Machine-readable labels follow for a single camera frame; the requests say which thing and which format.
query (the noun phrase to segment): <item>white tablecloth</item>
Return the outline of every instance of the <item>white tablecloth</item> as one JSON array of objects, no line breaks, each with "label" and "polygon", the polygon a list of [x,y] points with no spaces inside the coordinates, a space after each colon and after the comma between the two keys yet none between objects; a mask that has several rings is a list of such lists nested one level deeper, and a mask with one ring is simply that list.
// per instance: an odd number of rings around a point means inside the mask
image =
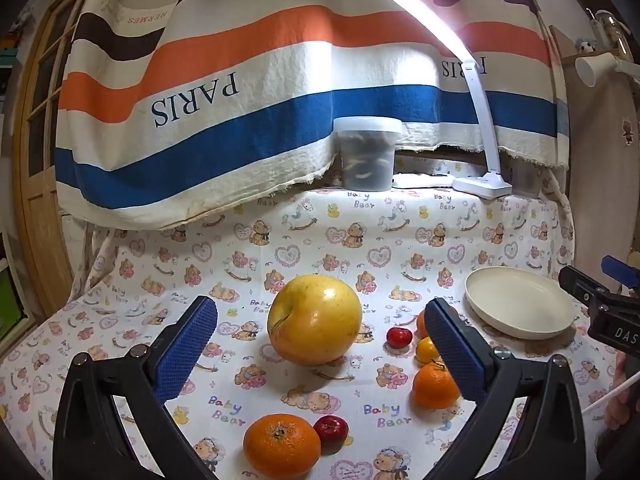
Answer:
[{"label": "white tablecloth", "polygon": [[[483,325],[463,301],[465,277],[482,266],[556,278],[573,255],[569,218],[548,196],[486,202],[453,190],[319,189],[260,199],[165,232],[96,230],[74,300],[0,365],[0,414],[30,461],[50,476],[53,420],[73,355],[122,356],[151,342],[197,295],[209,294],[218,327],[167,408],[221,479],[256,476],[241,453],[244,430],[262,415],[287,412],[311,423],[336,413],[350,425],[350,445],[322,457],[311,478],[392,480],[404,471],[419,480],[474,408],[460,400],[450,410],[412,409],[418,365],[412,352],[393,354],[383,345],[390,327],[415,329],[415,316],[435,296],[518,356],[567,355],[583,405],[609,388],[612,349],[586,337],[588,320],[578,306],[575,337],[528,343]],[[274,295],[308,273],[357,290],[364,322],[344,359],[303,368],[273,351],[265,325]],[[141,462],[157,470],[126,403],[118,405]],[[522,406],[513,406],[485,470],[506,450]],[[586,421],[590,476],[601,415]]]}]

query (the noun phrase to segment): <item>curtain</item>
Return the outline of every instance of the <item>curtain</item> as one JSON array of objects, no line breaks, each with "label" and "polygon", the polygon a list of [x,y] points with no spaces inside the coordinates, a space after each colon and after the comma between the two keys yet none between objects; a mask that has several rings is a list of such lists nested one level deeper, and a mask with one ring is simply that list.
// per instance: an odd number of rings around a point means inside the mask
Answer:
[{"label": "curtain", "polygon": [[[533,0],[424,0],[482,67],[498,144],[566,166]],[[158,229],[322,175],[332,121],[403,121],[398,148],[482,140],[458,60],[389,0],[86,0],[65,67],[60,205]]]}]

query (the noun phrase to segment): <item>human hand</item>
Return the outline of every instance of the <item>human hand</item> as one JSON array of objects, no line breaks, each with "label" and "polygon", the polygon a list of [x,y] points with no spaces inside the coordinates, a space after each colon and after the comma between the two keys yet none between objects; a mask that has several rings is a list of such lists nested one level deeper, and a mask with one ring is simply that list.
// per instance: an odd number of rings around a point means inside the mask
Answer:
[{"label": "human hand", "polygon": [[[613,387],[620,386],[626,380],[625,376],[626,354],[616,353],[616,374],[613,377]],[[604,411],[604,423],[612,430],[617,430],[620,426],[628,423],[631,416],[626,402],[629,399],[629,390],[625,390],[609,401]],[[636,404],[636,410],[640,412],[640,400]]]}]

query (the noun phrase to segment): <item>red cherry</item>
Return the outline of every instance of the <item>red cherry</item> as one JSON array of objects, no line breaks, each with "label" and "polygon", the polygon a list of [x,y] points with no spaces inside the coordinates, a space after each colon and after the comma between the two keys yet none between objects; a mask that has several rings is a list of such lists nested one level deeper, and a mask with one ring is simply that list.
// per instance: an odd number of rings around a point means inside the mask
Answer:
[{"label": "red cherry", "polygon": [[400,350],[406,348],[414,340],[414,334],[411,330],[400,328],[395,326],[390,328],[386,333],[386,344],[388,344],[394,350]]},{"label": "red cherry", "polygon": [[335,415],[321,416],[314,424],[314,430],[322,444],[342,444],[349,434],[349,425]]}]

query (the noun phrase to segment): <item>screw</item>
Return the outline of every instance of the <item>screw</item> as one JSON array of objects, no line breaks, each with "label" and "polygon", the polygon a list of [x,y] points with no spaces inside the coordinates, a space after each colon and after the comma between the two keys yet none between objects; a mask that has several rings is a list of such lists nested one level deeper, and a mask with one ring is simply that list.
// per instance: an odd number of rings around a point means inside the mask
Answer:
[{"label": "screw", "polygon": [[509,357],[511,357],[511,352],[509,352],[509,349],[505,348],[504,346],[497,346],[496,348],[494,348],[494,355],[498,359],[508,359]]},{"label": "screw", "polygon": [[148,348],[149,347],[147,345],[135,345],[131,350],[129,350],[129,355],[131,357],[142,357],[146,354]]},{"label": "screw", "polygon": [[73,364],[78,366],[83,365],[88,358],[89,358],[89,354],[87,354],[86,352],[81,352],[75,355],[75,357],[73,358]]},{"label": "screw", "polygon": [[569,361],[566,360],[566,357],[560,354],[554,354],[551,361],[559,368],[565,368],[569,365]]}]

